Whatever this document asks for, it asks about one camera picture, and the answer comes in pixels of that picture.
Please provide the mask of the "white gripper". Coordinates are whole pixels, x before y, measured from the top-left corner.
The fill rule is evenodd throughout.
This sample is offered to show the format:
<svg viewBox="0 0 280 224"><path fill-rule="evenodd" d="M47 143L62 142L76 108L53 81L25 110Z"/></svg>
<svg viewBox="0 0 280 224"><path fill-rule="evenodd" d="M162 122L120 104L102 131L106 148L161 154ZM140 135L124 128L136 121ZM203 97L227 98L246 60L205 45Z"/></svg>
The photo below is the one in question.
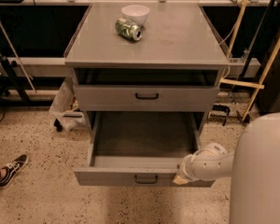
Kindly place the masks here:
<svg viewBox="0 0 280 224"><path fill-rule="evenodd" d="M228 151L218 143L210 143L187 155L179 163L173 182L177 185L186 185L188 182L213 181L228 175Z"/></svg>

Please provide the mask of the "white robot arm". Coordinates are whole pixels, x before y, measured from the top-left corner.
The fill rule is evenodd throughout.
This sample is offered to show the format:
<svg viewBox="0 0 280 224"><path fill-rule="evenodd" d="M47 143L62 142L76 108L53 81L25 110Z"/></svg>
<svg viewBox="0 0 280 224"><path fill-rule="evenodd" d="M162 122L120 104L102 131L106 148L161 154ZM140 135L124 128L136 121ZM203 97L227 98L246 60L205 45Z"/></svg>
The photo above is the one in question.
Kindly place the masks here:
<svg viewBox="0 0 280 224"><path fill-rule="evenodd" d="M211 143L178 165L177 185L231 178L230 224L280 224L280 112L250 122L236 148Z"/></svg>

